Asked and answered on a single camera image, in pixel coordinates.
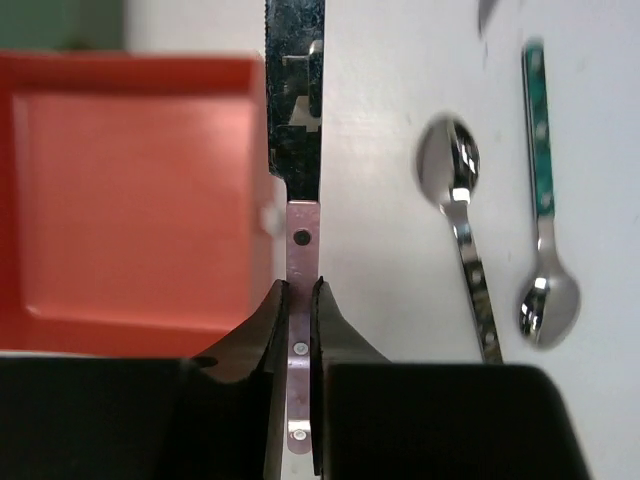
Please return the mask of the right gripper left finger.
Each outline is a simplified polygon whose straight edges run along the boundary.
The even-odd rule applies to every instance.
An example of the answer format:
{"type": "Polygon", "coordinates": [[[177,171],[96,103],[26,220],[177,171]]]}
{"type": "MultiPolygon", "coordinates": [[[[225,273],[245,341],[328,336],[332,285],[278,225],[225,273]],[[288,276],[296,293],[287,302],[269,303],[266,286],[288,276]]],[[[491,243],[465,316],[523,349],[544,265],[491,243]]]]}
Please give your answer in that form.
{"type": "Polygon", "coordinates": [[[198,445],[211,479],[278,479],[281,473],[289,288],[271,286],[257,310],[199,357],[217,363],[197,405],[198,445]]]}

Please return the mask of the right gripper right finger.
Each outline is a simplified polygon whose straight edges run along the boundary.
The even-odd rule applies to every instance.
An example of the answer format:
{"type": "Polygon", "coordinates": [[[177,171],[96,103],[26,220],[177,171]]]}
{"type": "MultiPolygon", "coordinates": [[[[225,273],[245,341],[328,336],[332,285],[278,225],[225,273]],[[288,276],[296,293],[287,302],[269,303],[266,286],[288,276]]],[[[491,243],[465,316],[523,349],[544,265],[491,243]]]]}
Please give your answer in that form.
{"type": "Polygon", "coordinates": [[[334,364],[389,363],[342,315],[328,282],[320,277],[312,291],[310,316],[310,423],[313,468],[324,477],[325,370],[334,364]]]}

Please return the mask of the pink handled knife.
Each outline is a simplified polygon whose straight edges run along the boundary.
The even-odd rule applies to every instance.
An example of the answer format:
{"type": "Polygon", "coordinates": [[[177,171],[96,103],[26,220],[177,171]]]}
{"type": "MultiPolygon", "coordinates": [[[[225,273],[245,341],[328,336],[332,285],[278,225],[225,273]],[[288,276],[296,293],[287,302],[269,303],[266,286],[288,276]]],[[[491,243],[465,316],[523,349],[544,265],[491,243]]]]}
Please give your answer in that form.
{"type": "Polygon", "coordinates": [[[269,170],[286,186],[287,447],[312,450],[311,305],[318,280],[325,3],[265,4],[269,170]]]}

